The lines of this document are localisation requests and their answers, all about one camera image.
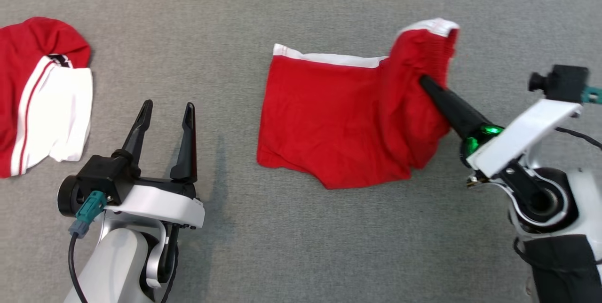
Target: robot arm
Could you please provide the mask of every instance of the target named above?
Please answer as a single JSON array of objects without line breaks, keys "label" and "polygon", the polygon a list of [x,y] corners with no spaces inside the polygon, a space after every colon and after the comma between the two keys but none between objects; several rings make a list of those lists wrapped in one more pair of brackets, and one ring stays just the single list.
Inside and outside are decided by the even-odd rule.
[{"label": "robot arm", "polygon": [[507,128],[430,77],[420,81],[462,140],[460,160],[473,170],[467,186],[492,183],[510,197],[515,250],[533,267],[542,303],[602,302],[602,192],[586,170],[566,174],[538,162],[545,136],[578,116],[583,102],[598,103],[588,75],[586,68],[566,65],[555,65],[547,78],[533,74],[529,90],[542,89],[546,97]]}]

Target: white stripe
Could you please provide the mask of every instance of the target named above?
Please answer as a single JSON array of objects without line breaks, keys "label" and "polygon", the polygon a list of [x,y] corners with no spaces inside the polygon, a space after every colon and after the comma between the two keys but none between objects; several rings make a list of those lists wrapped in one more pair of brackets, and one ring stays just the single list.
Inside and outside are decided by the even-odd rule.
[{"label": "white stripe", "polygon": [[337,55],[337,54],[301,54],[297,50],[283,46],[282,44],[274,44],[274,56],[285,56],[288,58],[302,59],[303,61],[310,61],[316,63],[327,63],[333,65],[346,65],[348,67],[360,67],[360,68],[376,68],[380,62],[387,58],[382,57],[357,57],[349,55]]},{"label": "white stripe", "polygon": [[[13,155],[10,160],[10,174],[11,176],[16,176],[20,174],[24,174],[25,170],[19,170],[19,161],[21,159],[21,151],[23,150],[23,144],[25,141],[25,115],[27,113],[27,104],[30,100],[30,95],[32,95],[32,89],[36,85],[38,78],[41,73],[44,71],[44,67],[51,62],[51,59],[44,56],[42,57],[36,65],[36,69],[32,72],[30,77],[28,78],[25,87],[23,89],[23,93],[21,94],[21,100],[19,100],[19,110],[17,112],[17,139],[15,140],[15,147],[13,148]],[[48,76],[48,72],[51,70],[51,67],[45,71],[44,76],[41,77],[38,86],[41,86],[44,83],[45,78]]]},{"label": "white stripe", "polygon": [[401,35],[402,33],[406,32],[406,31],[422,30],[422,29],[426,29],[430,33],[434,33],[435,35],[448,37],[449,33],[450,33],[450,31],[452,31],[452,29],[460,29],[460,26],[452,21],[443,20],[443,18],[434,18],[432,20],[424,20],[424,21],[416,22],[415,24],[411,24],[411,25],[407,26],[406,28],[403,28],[397,34],[397,36],[399,37],[399,35]]}]

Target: red fabric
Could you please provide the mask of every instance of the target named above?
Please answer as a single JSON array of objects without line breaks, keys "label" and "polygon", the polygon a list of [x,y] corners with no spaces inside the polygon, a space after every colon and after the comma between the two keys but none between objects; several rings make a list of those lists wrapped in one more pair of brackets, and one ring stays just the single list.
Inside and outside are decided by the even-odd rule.
[{"label": "red fabric", "polygon": [[458,30],[431,31],[404,31],[375,68],[275,55],[258,163],[312,174],[327,189],[410,178],[449,131],[419,77],[429,74],[445,86]]},{"label": "red fabric", "polygon": [[0,178],[11,176],[11,156],[17,138],[19,102],[40,59],[66,55],[74,68],[87,67],[91,49],[75,29],[59,20],[33,17],[0,28]]}]

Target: garment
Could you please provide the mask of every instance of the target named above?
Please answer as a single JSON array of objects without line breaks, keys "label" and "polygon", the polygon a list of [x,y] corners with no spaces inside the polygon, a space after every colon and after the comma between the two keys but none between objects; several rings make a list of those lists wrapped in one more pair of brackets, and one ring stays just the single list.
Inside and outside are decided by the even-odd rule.
[{"label": "garment", "polygon": [[81,158],[92,109],[90,53],[59,20],[33,17],[0,29],[0,178],[47,156]]},{"label": "garment", "polygon": [[445,86],[458,25],[440,18],[400,31],[389,56],[273,51],[257,161],[318,178],[327,189],[405,179],[449,131],[419,85]]}]

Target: folded red garment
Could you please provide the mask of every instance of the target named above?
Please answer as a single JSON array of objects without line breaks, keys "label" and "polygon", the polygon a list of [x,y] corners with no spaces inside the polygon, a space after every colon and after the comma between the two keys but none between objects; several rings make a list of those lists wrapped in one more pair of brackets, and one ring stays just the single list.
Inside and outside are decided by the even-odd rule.
[{"label": "folded red garment", "polygon": [[419,78],[445,86],[458,29],[441,18],[412,24],[389,57],[301,54],[276,44],[258,163],[312,174],[327,189],[410,178],[449,131]]}]

